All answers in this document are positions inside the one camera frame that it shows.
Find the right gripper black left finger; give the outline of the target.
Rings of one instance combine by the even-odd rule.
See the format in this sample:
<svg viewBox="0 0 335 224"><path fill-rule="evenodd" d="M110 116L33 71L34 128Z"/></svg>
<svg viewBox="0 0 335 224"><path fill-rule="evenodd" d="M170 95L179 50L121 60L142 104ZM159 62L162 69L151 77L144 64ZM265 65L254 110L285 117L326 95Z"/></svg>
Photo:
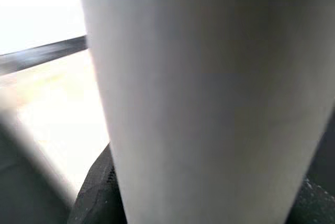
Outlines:
<svg viewBox="0 0 335 224"><path fill-rule="evenodd" d="M69 214L69 223L127 223L108 145L90 167Z"/></svg>

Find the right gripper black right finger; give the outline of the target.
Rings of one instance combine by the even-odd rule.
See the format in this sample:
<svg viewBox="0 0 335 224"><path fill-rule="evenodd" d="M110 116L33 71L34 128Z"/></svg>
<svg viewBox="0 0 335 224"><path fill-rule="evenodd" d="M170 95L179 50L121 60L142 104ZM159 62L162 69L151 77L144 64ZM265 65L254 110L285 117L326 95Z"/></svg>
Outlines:
<svg viewBox="0 0 335 224"><path fill-rule="evenodd" d="M306 177L286 223L334 223L334 196Z"/></svg>

